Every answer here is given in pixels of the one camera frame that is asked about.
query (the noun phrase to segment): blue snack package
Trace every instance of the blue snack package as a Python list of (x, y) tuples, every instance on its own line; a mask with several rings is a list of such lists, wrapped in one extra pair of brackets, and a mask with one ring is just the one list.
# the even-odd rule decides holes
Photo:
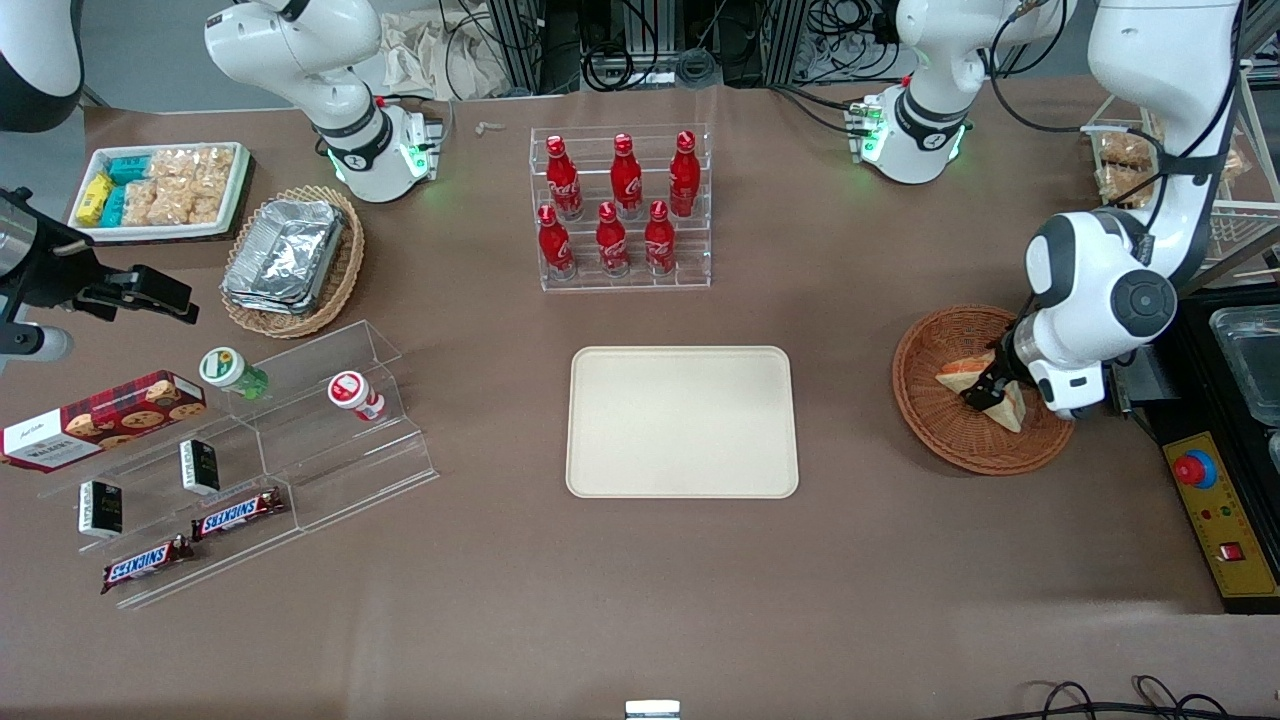
[(147, 155), (134, 155), (132, 158), (116, 158), (108, 165), (106, 174), (115, 184), (124, 184), (147, 176), (147, 165), (151, 158)]
[(102, 219), (99, 220), (97, 227), (100, 228), (118, 228), (120, 227), (120, 220), (124, 218), (124, 186), (118, 184), (111, 195), (106, 196), (106, 205), (102, 206)]

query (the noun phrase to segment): red button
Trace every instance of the red button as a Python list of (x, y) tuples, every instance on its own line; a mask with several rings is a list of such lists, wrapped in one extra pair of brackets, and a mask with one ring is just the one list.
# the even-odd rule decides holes
[(1225, 562), (1235, 562), (1244, 560), (1244, 551), (1240, 550), (1240, 543), (1238, 542), (1224, 542), (1217, 546), (1217, 556)]
[(1196, 486), (1204, 479), (1204, 464), (1190, 455), (1174, 460), (1174, 475), (1184, 486)]

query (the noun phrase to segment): acrylic bottle rack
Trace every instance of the acrylic bottle rack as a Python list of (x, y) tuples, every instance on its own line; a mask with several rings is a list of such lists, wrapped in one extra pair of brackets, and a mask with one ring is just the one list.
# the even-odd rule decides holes
[[(698, 138), (695, 155), (701, 165), (701, 184), (694, 214), (689, 218), (671, 217), (676, 227), (676, 270), (666, 277), (654, 277), (645, 264), (644, 228), (649, 220), (649, 204), (667, 200), (671, 186), (671, 159), (676, 154), (676, 135), (691, 131)], [(634, 155), (640, 163), (644, 188), (644, 217), (637, 220), (620, 220), (627, 231), (627, 255), (631, 272), (621, 278), (611, 278), (600, 265), (599, 246), (595, 243), (596, 210), (600, 202), (613, 200), (609, 167), (613, 164), (613, 136), (628, 133)], [(540, 205), (552, 202), (547, 184), (547, 138), (558, 135), (564, 138), (568, 156), (577, 167), (582, 187), (582, 217), (561, 222), (568, 231), (570, 247), (577, 263), (577, 273), (568, 281), (552, 279), (547, 260), (538, 250), (538, 218)], [(532, 252), (538, 258), (538, 273), (547, 292), (614, 291), (614, 290), (691, 290), (712, 284), (712, 128), (707, 124), (668, 126), (611, 126), (582, 128), (535, 128), (530, 137), (529, 169), (532, 188), (534, 214)]]
[[(137, 441), (133, 452), (104, 454), (68, 471), (41, 497), (76, 505), (81, 482), (100, 479), (123, 491), (124, 533), (84, 538), (81, 553), (101, 566), (191, 536), (191, 521), (268, 488), (280, 488), (288, 509), (192, 543), (196, 557), (132, 579), (110, 591), (118, 607), (141, 607), (205, 580), (285, 542), (367, 510), (426, 483), (431, 466), (422, 430), (404, 414), (387, 364), (399, 352), (367, 322), (255, 361), (269, 377), (256, 401), (206, 391), (205, 416)], [(384, 414), (364, 421), (329, 401), (326, 384), (357, 370), (387, 398)], [(178, 443), (196, 438), (214, 447), (221, 489), (198, 496), (183, 489)], [(68, 519), (68, 527), (74, 520)], [(101, 574), (86, 578), (97, 592)]]

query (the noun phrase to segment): yellow control panel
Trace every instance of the yellow control panel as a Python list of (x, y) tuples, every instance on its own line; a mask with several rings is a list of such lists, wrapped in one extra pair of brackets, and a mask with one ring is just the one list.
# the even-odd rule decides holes
[(1201, 433), (1164, 450), (1222, 597), (1280, 596), (1213, 438)]

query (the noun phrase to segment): small white bottle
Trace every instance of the small white bottle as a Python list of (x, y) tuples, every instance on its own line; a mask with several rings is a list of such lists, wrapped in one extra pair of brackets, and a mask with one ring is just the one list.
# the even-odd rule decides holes
[(369, 384), (365, 375), (355, 370), (344, 370), (329, 380), (329, 400), (366, 423), (381, 418), (387, 411), (387, 398)]

